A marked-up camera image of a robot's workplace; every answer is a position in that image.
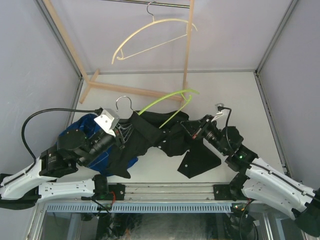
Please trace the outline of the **green plastic hanger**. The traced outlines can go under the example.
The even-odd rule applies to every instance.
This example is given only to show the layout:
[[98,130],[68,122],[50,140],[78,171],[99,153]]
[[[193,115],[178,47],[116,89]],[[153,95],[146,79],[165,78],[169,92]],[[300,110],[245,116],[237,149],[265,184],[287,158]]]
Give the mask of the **green plastic hanger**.
[[149,110],[158,110],[158,105],[162,106],[162,108],[166,110],[174,110],[172,116],[169,116],[168,119],[160,125],[160,129],[163,128],[166,124],[168,124],[169,121],[173,119],[173,117],[175,117],[188,104],[190,104],[193,100],[194,95],[200,95],[200,93],[197,90],[191,88],[176,90],[169,93],[134,87],[121,87],[120,90],[120,92],[123,93],[123,95],[119,96],[114,102],[114,107],[116,111],[119,110],[118,101],[123,98],[127,98],[129,100],[129,108],[132,112],[134,111],[133,100],[130,98],[131,95],[154,98],[153,101],[151,101],[144,107],[140,107],[137,110],[137,113],[140,116]]

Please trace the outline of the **black button shirt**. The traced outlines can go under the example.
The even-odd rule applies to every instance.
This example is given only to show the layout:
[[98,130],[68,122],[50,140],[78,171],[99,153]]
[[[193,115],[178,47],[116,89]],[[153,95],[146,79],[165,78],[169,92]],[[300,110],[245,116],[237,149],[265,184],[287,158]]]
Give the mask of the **black button shirt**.
[[147,111],[142,115],[133,112],[128,118],[132,130],[123,148],[113,146],[108,169],[116,176],[124,174],[129,160],[145,155],[151,147],[160,149],[168,157],[184,156],[177,170],[189,179],[219,167],[221,159],[205,146],[202,139],[191,139],[180,125],[181,121],[189,121],[188,114],[179,112],[163,128],[159,128],[172,115],[173,112]]

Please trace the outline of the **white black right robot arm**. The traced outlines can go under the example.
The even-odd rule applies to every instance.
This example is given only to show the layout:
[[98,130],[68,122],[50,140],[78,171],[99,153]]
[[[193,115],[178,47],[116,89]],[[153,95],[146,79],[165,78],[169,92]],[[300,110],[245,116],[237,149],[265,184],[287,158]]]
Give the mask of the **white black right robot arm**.
[[230,195],[266,204],[290,217],[306,234],[320,236],[320,191],[295,181],[273,168],[243,145],[235,126],[217,127],[215,117],[182,121],[193,140],[207,140],[237,174],[229,183]]

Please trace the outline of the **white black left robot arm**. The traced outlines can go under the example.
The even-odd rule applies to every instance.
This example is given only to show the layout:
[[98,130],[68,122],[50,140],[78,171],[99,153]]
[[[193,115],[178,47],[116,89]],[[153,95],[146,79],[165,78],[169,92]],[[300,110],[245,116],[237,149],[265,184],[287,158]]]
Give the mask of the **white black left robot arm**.
[[0,175],[0,207],[25,210],[54,199],[81,198],[109,200],[107,175],[101,170],[94,177],[73,182],[58,182],[76,173],[79,167],[93,168],[94,162],[108,161],[112,146],[123,144],[131,124],[120,122],[105,131],[92,114],[64,130],[55,145],[16,174]]

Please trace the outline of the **blue plaid shirt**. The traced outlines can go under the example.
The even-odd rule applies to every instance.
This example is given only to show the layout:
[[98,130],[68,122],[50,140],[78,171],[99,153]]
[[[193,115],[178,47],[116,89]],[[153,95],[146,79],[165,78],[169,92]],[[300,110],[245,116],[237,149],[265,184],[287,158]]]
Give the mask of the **blue plaid shirt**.
[[[102,128],[94,120],[96,117],[97,116],[93,113],[83,115],[77,121],[69,125],[64,131],[62,131],[59,136],[64,136],[70,130],[78,129],[82,131],[87,138],[91,138],[95,133],[102,130]],[[116,174],[109,170],[109,167],[111,166],[110,156],[114,152],[114,148],[114,146],[111,146],[108,150],[101,153],[93,162],[86,166],[86,168],[97,171],[106,177],[115,176]],[[128,169],[131,168],[138,160],[139,159],[137,156],[131,158],[127,164],[127,167],[125,168],[125,173],[117,176],[128,179]]]

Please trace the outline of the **beige plastic hanger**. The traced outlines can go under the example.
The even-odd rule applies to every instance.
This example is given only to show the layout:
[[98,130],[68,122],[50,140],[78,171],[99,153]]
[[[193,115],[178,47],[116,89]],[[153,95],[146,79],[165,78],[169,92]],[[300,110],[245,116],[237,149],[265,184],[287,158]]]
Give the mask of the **beige plastic hanger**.
[[151,6],[155,3],[155,1],[149,2],[146,7],[146,12],[151,16],[150,22],[131,32],[115,48],[111,57],[112,65],[180,40],[185,40],[186,57],[189,57],[192,35],[198,31],[194,23],[195,2],[191,1],[187,17],[177,15],[157,17],[151,12]]

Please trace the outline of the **metal hanging rod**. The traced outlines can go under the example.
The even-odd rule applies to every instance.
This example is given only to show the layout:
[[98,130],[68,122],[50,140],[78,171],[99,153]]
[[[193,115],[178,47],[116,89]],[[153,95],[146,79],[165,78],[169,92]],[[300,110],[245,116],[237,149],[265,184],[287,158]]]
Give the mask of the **metal hanging rod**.
[[115,2],[115,3],[126,3],[126,4],[137,4],[137,5],[154,5],[161,7],[170,7],[170,8],[182,8],[189,9],[190,5],[185,4],[176,4],[176,3],[166,3],[158,1],[144,1],[144,0],[105,0],[106,2]]

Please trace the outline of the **wooden clothes rack frame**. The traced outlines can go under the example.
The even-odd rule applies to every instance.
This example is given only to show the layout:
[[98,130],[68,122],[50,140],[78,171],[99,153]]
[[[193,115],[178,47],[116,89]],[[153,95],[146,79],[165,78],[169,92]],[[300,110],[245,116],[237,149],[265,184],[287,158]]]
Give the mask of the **wooden clothes rack frame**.
[[192,23],[193,21],[193,9],[194,9],[194,1],[191,1],[191,9],[189,10],[189,20],[183,20],[178,18],[166,18],[161,20],[153,20],[151,23],[147,24],[146,26],[143,26],[142,28],[138,29],[134,33],[132,33],[129,37],[127,37],[120,46],[116,49],[112,56],[111,62],[114,63],[114,61],[117,60],[126,60],[127,58],[123,54],[123,46],[131,39],[133,36],[141,32],[142,30],[151,27],[156,24],[165,23],[165,22],[181,22],[186,24],[186,34],[181,35],[179,37],[173,38],[169,41],[166,41],[162,44],[155,45],[153,47],[150,47],[146,50],[141,51],[143,52],[150,51],[152,49],[155,49],[157,47],[160,47],[162,45],[165,45],[166,43],[173,42],[175,40],[179,40],[181,38],[186,37],[186,53],[185,53],[185,61],[184,61],[184,70],[183,70],[183,81],[182,81],[182,89],[178,90],[174,93],[165,93],[155,90],[148,90],[148,89],[142,89],[142,88],[136,88],[136,87],[129,87],[129,86],[123,86],[123,85],[116,85],[116,84],[109,84],[109,83],[103,83],[103,82],[96,82],[97,77],[100,75],[100,70],[96,69],[93,73],[92,77],[89,78],[88,74],[85,70],[85,67],[74,47],[74,44],[68,34],[68,31],[66,30],[64,24],[62,23],[62,20],[60,19],[54,5],[50,0],[43,0],[42,3],[44,4],[45,9],[47,10],[49,16],[51,17],[55,27],[57,28],[58,33],[61,35],[62,40],[64,41],[67,50],[71,54],[72,60],[74,60],[75,65],[77,69],[80,71],[80,74],[84,81],[86,82],[86,88],[84,90],[84,93],[80,96],[79,102],[82,104],[87,95],[89,94],[91,89],[104,89],[112,92],[119,92],[119,93],[126,93],[126,94],[133,94],[138,96],[145,96],[145,97],[155,97],[155,98],[161,98],[161,99],[170,99],[177,102],[186,102],[187,99],[185,97],[185,93],[197,93],[197,91],[188,89],[187,88],[187,71],[188,71],[188,62],[189,62],[189,52],[190,52],[190,45],[191,45],[191,35],[193,30],[197,30],[197,27]]

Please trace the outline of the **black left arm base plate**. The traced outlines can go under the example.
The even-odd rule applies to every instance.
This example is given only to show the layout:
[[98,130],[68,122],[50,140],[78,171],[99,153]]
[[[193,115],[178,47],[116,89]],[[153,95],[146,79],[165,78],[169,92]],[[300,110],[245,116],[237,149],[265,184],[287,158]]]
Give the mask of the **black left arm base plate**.
[[81,200],[123,201],[125,199],[125,190],[126,186],[120,183],[100,186],[93,191],[93,196],[81,197]]

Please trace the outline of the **aluminium extrusion rail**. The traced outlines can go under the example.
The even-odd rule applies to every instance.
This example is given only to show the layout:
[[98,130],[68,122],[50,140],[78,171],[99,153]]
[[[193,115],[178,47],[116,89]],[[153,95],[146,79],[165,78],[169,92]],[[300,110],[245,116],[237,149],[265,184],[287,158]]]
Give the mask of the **aluminium extrusion rail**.
[[[107,186],[105,181],[92,179],[75,182],[45,182],[36,188],[39,202],[53,200],[80,200],[92,197],[98,187]],[[203,202],[215,200],[214,183],[127,183],[124,200],[118,202]]]

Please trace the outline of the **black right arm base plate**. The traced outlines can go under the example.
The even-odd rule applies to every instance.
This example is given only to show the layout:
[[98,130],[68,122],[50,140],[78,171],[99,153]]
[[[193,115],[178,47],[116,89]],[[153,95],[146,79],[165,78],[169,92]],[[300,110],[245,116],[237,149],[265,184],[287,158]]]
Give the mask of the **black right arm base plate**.
[[230,184],[214,184],[213,194],[216,201],[239,201],[248,199],[243,195],[241,190],[231,187]]

